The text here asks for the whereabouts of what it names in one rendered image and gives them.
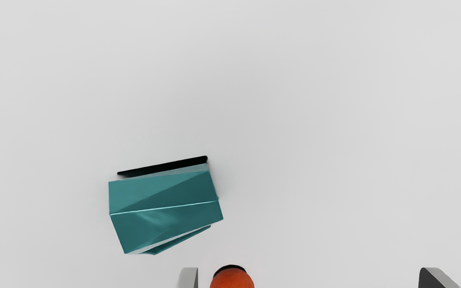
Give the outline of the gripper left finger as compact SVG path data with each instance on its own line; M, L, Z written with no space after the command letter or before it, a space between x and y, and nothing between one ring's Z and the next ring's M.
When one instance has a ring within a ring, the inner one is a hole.
M199 288L198 268L186 267L181 269L178 276L177 288Z

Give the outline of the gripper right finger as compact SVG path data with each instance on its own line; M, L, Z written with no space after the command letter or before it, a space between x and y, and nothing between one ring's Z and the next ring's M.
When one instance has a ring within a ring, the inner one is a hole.
M460 288L460 286L439 268L421 268L419 288Z

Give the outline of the teal faceted mug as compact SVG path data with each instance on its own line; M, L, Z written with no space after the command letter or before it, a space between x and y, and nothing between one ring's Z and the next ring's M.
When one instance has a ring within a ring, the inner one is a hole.
M223 220L207 163L109 182L108 202L125 254L159 254Z

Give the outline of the orange round fruit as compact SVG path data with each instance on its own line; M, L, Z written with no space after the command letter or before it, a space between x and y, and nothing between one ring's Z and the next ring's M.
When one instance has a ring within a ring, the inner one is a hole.
M228 265L215 272L210 288L255 288L255 284L244 268Z

